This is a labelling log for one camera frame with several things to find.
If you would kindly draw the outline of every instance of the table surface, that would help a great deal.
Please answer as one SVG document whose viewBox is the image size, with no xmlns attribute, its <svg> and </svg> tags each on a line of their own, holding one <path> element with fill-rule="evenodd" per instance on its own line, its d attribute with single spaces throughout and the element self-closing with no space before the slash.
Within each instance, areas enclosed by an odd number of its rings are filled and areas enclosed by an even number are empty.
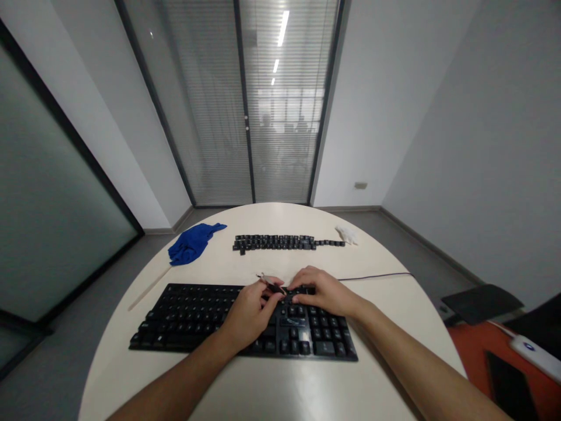
<svg viewBox="0 0 561 421">
<path fill-rule="evenodd" d="M 132 303 L 169 267 L 165 246 L 144 267 L 117 306 L 99 342 L 82 397 L 80 420 L 105 420 L 140 389 L 185 358 L 184 354 L 129 351 L 129 340 L 170 282 L 247 285 L 255 274 L 276 275 L 290 283 L 313 265 L 337 278 L 356 278 L 406 268 L 380 243 L 345 220 L 307 206 L 258 203 L 217 213 L 204 221 L 224 223 L 196 261 L 172 267 L 131 310 Z M 305 250 L 232 251 L 235 235 L 298 234 L 338 239 L 337 225 L 353 229 L 358 246 Z M 408 275 L 347 281 L 394 322 L 466 376 L 436 309 Z M 351 325 L 357 363 L 235 358 L 195 409 L 192 420 L 209 419 L 415 419 L 399 383 L 368 341 Z"/>
</svg>

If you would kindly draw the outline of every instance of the floor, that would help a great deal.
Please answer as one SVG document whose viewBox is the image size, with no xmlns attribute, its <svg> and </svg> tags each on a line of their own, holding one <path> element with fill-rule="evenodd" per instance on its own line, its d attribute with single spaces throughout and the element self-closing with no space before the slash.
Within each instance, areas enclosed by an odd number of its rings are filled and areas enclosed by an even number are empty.
<svg viewBox="0 0 561 421">
<path fill-rule="evenodd" d="M 187 229 L 219 209 L 197 209 Z M 440 298 L 473 287 L 379 212 L 334 212 L 382 243 L 416 277 L 443 318 Z M 145 236 L 53 323 L 56 333 L 0 383 L 0 420 L 75 420 L 99 339 L 121 297 L 152 256 L 174 236 Z"/>
</svg>

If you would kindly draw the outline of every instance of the black keyboard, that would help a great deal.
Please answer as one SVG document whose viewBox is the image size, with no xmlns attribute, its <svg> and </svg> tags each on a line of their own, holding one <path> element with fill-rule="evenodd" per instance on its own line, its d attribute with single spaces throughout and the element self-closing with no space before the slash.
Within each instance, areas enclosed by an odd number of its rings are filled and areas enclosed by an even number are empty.
<svg viewBox="0 0 561 421">
<path fill-rule="evenodd" d="M 222 326 L 242 287 L 168 284 L 138 327 L 129 349 L 188 353 Z M 261 336 L 242 356 L 358 361 L 344 317 L 317 307 L 292 305 L 294 294 L 314 294 L 314 288 L 287 291 Z"/>
</svg>

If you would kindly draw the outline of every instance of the blue cloth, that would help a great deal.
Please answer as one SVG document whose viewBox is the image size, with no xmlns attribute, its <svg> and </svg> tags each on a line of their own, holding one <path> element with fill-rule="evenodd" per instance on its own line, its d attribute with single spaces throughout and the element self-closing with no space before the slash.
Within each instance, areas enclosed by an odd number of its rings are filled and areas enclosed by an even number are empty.
<svg viewBox="0 0 561 421">
<path fill-rule="evenodd" d="M 191 263 L 197 260 L 206 248 L 212 234 L 226 228 L 227 225 L 217 223 L 214 225 L 198 224 L 182 233 L 175 244 L 168 250 L 169 262 L 172 266 Z"/>
</svg>

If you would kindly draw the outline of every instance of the black cable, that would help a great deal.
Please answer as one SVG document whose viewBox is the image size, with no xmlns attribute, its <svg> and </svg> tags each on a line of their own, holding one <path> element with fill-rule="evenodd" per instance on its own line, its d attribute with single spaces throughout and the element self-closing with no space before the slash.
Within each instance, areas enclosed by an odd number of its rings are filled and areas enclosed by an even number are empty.
<svg viewBox="0 0 561 421">
<path fill-rule="evenodd" d="M 382 276 L 390 276 L 390 275 L 409 275 L 409 276 L 412 276 L 413 278 L 415 277 L 415 276 L 413 276 L 412 273 L 409 273 L 409 272 L 397 272 L 397 273 L 393 273 L 393 274 L 371 275 L 369 277 L 361 277 L 361 278 L 344 278 L 344 279 L 339 279 L 339 280 L 340 281 L 359 281 L 360 279 L 380 278 Z"/>
</svg>

